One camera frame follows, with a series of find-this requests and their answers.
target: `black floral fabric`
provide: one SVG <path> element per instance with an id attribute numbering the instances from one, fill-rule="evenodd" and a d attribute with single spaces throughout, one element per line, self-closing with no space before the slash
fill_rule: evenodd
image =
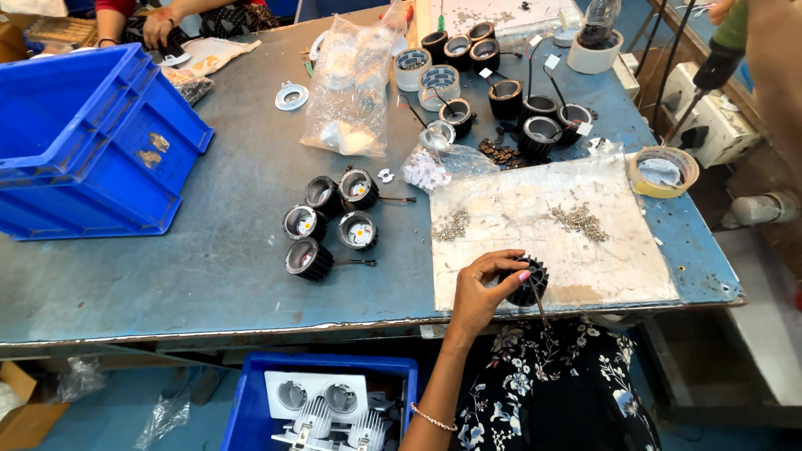
<path id="1" fill-rule="evenodd" d="M 269 7 L 253 5 L 249 2 L 235 2 L 208 10 L 200 13 L 200 19 L 200 36 L 204 38 L 228 39 L 279 26 L 278 20 Z M 120 42 L 144 44 L 142 28 L 146 20 L 148 20 L 148 16 L 129 17 Z M 179 26 L 172 29 L 170 36 L 179 44 L 191 39 Z"/>
<path id="2" fill-rule="evenodd" d="M 630 382 L 635 343 L 586 317 L 505 326 L 450 449 L 659 451 Z"/>

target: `blue plastic crate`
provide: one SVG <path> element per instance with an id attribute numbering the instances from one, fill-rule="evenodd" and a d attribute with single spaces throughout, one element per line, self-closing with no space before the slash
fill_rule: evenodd
<path id="1" fill-rule="evenodd" d="M 271 435 L 284 433 L 284 420 L 270 418 L 265 371 L 319 372 L 317 368 L 361 368 L 404 380 L 404 403 L 417 401 L 418 364 L 412 359 L 395 357 L 338 356 L 333 354 L 284 354 L 251 352 L 242 364 L 237 392 L 225 428 L 221 451 L 276 451 L 286 444 L 272 440 Z M 404 409 L 402 430 L 406 431 L 412 411 Z"/>
<path id="2" fill-rule="evenodd" d="M 162 234 L 214 129 L 139 44 L 0 65 L 0 230 Z"/>

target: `bracelet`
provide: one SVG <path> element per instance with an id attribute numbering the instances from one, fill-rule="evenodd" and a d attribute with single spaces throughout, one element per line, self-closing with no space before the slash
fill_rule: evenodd
<path id="1" fill-rule="evenodd" d="M 112 38 L 101 38 L 101 39 L 98 39 L 98 42 L 97 42 L 97 44 L 96 44 L 96 45 L 99 47 L 99 46 L 100 46 L 100 44 L 101 44 L 103 41 L 112 41 L 112 42 L 113 42 L 115 45 L 118 45 L 118 46 L 119 46 L 119 41 L 118 41 L 118 40 L 116 40 L 116 39 L 112 39 Z"/>
<path id="2" fill-rule="evenodd" d="M 447 431 L 451 431 L 453 433 L 456 432 L 456 429 L 457 429 L 456 425 L 446 426 L 443 423 L 440 423 L 439 421 L 435 420 L 434 418 L 432 418 L 432 417 L 428 416 L 427 414 L 419 411 L 418 410 L 418 406 L 416 406 L 415 403 L 409 403 L 409 407 L 412 409 L 412 412 L 415 412 L 418 415 L 422 416 L 423 418 L 426 418 L 433 425 L 435 425 L 435 426 L 437 426 L 439 428 L 445 429 Z"/>

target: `red sleeve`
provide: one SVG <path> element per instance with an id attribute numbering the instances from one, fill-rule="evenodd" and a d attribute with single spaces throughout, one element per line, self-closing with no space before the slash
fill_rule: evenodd
<path id="1" fill-rule="evenodd" d="M 136 0 L 96 0 L 95 11 L 115 10 L 125 17 L 134 15 Z"/>

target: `blue metal table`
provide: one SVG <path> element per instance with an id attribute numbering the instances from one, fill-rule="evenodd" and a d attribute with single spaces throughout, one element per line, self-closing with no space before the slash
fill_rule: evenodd
<path id="1" fill-rule="evenodd" d="M 382 11 L 346 16 L 370 24 Z M 381 187 L 383 195 L 417 196 L 418 202 L 379 202 L 371 209 L 381 242 L 364 256 L 379 260 L 377 267 L 336 266 L 322 283 L 284 270 L 290 241 L 282 233 L 282 215 L 302 203 L 306 184 L 319 175 L 337 179 L 347 165 L 373 174 L 384 168 L 400 174 L 420 130 L 406 108 L 392 107 L 397 92 L 391 78 L 386 157 L 346 157 L 298 143 L 306 108 L 281 112 L 273 99 L 281 82 L 309 84 L 305 56 L 299 52 L 331 20 L 245 38 L 260 39 L 262 44 L 212 76 L 215 87 L 196 110 L 217 133 L 190 174 L 183 205 L 164 236 L 24 243 L 0 239 L 0 357 L 20 356 L 14 349 L 59 344 L 237 339 L 448 321 L 433 310 L 428 197 L 400 176 Z M 549 52 L 559 50 L 544 43 L 538 55 Z M 539 69 L 544 59 L 537 61 L 533 92 L 554 95 Z M 526 58 L 504 55 L 500 72 L 525 79 L 526 63 Z M 560 63 L 554 76 L 567 101 L 599 113 L 592 136 L 622 141 L 627 152 L 654 144 L 613 71 L 580 75 Z M 462 144 L 478 144 L 496 135 L 497 121 L 489 111 L 485 81 L 472 73 L 464 73 L 462 80 L 462 96 L 479 113 Z M 417 104 L 414 95 L 408 97 Z M 427 119 L 434 116 L 426 113 Z M 553 157 L 585 156 L 584 143 L 580 140 Z M 687 195 L 644 198 L 644 209 L 652 231 L 666 243 L 660 249 L 680 299 L 632 303 L 625 310 L 745 302 L 730 265 Z M 358 256 L 333 234 L 322 244 L 336 258 Z M 579 311 L 606 310 L 587 306 Z M 553 311 L 577 312 L 576 307 Z"/>

